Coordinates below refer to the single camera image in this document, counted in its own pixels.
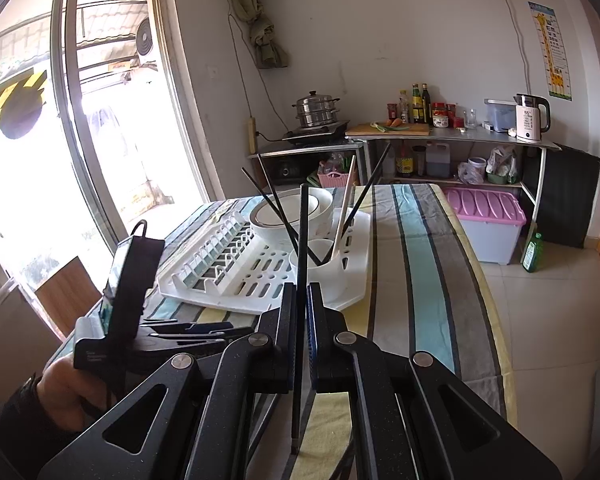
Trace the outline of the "person's left hand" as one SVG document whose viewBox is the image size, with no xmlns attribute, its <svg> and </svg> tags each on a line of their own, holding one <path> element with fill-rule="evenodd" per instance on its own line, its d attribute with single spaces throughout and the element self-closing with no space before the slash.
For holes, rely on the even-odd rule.
<svg viewBox="0 0 600 480">
<path fill-rule="evenodd" d="M 86 427 L 83 403 L 106 413 L 114 403 L 106 384 L 86 370 L 78 370 L 73 355 L 53 362 L 36 386 L 43 410 L 61 430 L 79 432 Z"/>
</svg>

